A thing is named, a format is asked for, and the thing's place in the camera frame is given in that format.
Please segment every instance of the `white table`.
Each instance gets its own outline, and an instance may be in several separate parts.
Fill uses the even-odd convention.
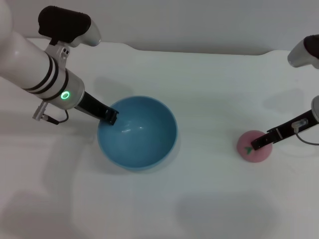
[[[319,148],[291,137],[256,164],[235,151],[242,133],[308,111],[319,94],[319,71],[294,69],[287,54],[147,52],[117,43],[72,49],[67,67],[97,99],[111,105],[146,95],[174,113],[176,147],[140,173],[104,157],[97,120],[70,110],[65,124],[36,122],[40,100],[1,79],[0,238],[318,238]],[[64,117],[55,107],[47,112]],[[314,142],[317,135],[317,127],[302,133]]]

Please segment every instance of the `cable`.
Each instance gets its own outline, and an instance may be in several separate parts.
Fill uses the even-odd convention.
[[[310,144],[310,145],[319,146],[319,143],[311,143],[311,142],[305,141],[305,140],[303,140],[302,138],[300,138],[300,136],[299,136],[299,134],[298,134],[297,132],[295,132],[295,134],[296,134],[297,138],[298,138],[301,142],[306,143],[306,144]]]
[[[65,110],[64,112],[65,112],[65,114],[66,114],[66,118],[65,118],[64,120],[59,121],[59,123],[64,123],[64,122],[66,122],[66,121],[69,119],[69,113],[68,113],[68,111]]]

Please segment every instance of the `pink object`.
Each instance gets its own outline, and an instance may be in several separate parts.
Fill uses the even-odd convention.
[[[237,151],[240,154],[240,156],[242,156],[243,159],[247,160],[248,162],[259,163],[269,157],[273,149],[272,144],[268,144],[258,150],[254,150],[253,147],[251,146],[251,142],[253,140],[263,135],[264,135],[263,132],[252,130],[240,136],[237,142]]]

